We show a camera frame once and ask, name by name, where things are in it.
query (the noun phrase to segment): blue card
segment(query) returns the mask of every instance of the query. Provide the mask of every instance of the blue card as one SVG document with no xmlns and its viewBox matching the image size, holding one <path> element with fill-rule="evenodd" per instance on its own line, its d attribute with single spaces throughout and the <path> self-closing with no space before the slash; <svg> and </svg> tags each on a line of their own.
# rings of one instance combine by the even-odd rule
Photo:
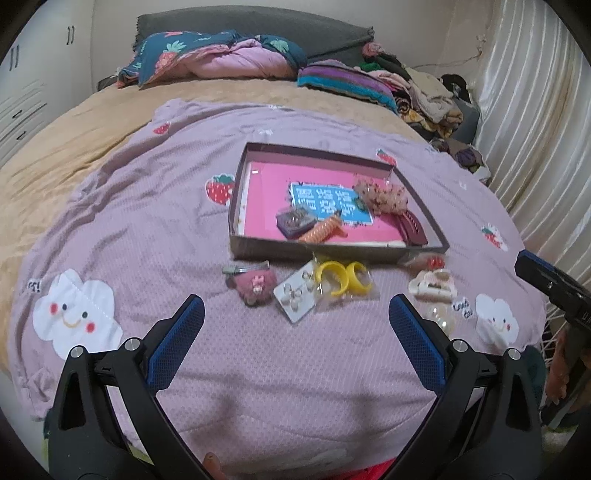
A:
<svg viewBox="0 0 591 480">
<path fill-rule="evenodd" d="M 372 225 L 374 222 L 369 212 L 363 212 L 355 205 L 358 195 L 353 189 L 334 185 L 291 183 L 290 193 L 294 205 L 305 205 L 318 220 L 324 220 L 340 210 L 345 223 Z"/>
</svg>

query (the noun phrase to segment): white wardrobe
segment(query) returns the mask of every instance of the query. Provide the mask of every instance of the white wardrobe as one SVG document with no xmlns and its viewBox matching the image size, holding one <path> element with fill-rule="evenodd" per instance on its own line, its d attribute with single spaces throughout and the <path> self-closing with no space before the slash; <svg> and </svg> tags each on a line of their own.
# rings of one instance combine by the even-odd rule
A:
<svg viewBox="0 0 591 480">
<path fill-rule="evenodd" d="M 0 167 L 33 135 L 93 92 L 95 0 L 47 0 L 0 64 Z"/>
</svg>

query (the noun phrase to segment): white curtain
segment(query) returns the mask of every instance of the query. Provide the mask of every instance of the white curtain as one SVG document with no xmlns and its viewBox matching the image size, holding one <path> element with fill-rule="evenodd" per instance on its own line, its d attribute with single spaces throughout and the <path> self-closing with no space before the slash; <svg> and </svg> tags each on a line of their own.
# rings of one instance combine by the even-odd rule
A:
<svg viewBox="0 0 591 480">
<path fill-rule="evenodd" d="M 526 248 L 589 288 L 591 67 L 542 0 L 496 0 L 487 36 L 472 87 L 490 187 Z"/>
</svg>

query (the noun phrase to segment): pink blanket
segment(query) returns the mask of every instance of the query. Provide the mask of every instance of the pink blanket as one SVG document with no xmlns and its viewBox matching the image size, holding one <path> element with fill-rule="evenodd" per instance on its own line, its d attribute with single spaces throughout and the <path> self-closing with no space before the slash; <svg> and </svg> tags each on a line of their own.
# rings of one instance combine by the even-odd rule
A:
<svg viewBox="0 0 591 480">
<path fill-rule="evenodd" d="M 100 351 L 141 338 L 196 293 L 203 329 L 158 400 L 199 458 L 215 452 L 231 475 L 283 480 L 400 454 L 435 398 L 388 320 L 411 276 L 375 265 L 379 300 L 311 312 L 297 327 L 277 305 L 244 305 L 222 267 L 232 263 L 226 200 L 248 141 L 376 161 L 387 152 L 450 243 L 446 267 L 463 310 L 453 336 L 490 353 L 539 341 L 545 302 L 515 275 L 519 233 L 449 155 L 319 113 L 177 99 L 82 182 L 22 263 L 8 350 L 30 413 L 51 407 L 74 345 Z M 273 266 L 282 281 L 301 265 Z M 121 399 L 113 404 L 121 415 Z M 129 417 L 120 422 L 141 446 Z"/>
</svg>

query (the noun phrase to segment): wall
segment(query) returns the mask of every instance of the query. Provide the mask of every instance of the wall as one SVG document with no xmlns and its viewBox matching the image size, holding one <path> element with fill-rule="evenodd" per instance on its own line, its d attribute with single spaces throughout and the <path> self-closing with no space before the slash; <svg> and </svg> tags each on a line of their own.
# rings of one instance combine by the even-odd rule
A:
<svg viewBox="0 0 591 480">
<path fill-rule="evenodd" d="M 474 51 L 476 33 L 483 33 L 483 9 L 466 10 L 463 4 L 489 4 L 491 0 L 96 0 L 92 30 L 93 83 L 129 62 L 135 24 L 141 14 L 198 5 L 264 5 L 306 11 L 356 25 L 373 26 L 376 40 L 410 66 L 465 58 Z M 454 22 L 464 30 L 450 32 Z M 434 73 L 435 67 L 421 68 Z"/>
<path fill-rule="evenodd" d="M 431 72 L 437 76 L 443 73 L 457 73 L 469 83 L 474 80 L 479 55 L 488 40 L 487 30 L 491 26 L 494 0 L 456 0 L 452 20 L 441 55 L 437 61 L 444 65 Z"/>
</svg>

